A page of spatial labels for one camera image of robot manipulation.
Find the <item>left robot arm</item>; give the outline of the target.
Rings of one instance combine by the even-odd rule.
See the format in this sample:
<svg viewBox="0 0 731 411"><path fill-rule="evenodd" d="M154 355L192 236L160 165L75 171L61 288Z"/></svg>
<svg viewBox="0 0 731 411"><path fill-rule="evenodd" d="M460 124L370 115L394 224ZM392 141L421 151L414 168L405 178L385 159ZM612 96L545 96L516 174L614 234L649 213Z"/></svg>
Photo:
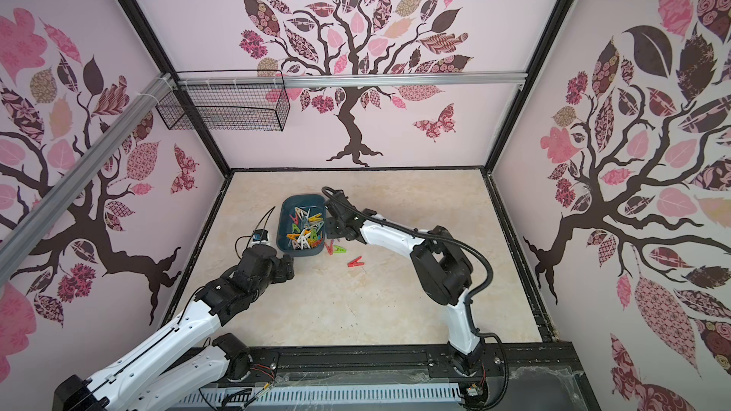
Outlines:
<svg viewBox="0 0 731 411"><path fill-rule="evenodd" d="M294 260L269 245L247 248L238 264L199 288L184 310L111 365L72 375L53 395L54 410L166 410L211 382L249 374L249 348L216 333L270 285L294 277Z"/></svg>

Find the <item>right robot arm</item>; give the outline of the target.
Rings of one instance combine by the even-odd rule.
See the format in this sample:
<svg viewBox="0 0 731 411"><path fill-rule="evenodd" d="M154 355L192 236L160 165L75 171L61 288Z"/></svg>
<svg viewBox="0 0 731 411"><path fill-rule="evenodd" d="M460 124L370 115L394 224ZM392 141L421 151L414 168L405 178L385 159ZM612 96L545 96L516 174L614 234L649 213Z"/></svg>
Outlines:
<svg viewBox="0 0 731 411"><path fill-rule="evenodd" d="M473 266L464 249L441 226L420 230L390 222L373 210L360 211L341 189L325 186L327 234L333 239L380 246L408 258L426 296L445 308L447 349L456 371L472 375L484 352L468 315Z"/></svg>

